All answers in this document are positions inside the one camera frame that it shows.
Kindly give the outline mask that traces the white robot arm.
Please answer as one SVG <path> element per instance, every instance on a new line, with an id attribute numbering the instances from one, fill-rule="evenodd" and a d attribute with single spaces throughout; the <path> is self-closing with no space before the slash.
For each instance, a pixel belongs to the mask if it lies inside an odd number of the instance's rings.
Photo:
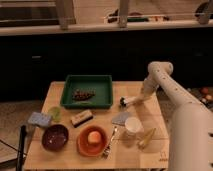
<path id="1" fill-rule="evenodd" d="M 172 72 L 170 62 L 151 62 L 141 90 L 145 101 L 161 87 L 175 105 L 168 171 L 213 171 L 213 112 L 177 83 Z"/>

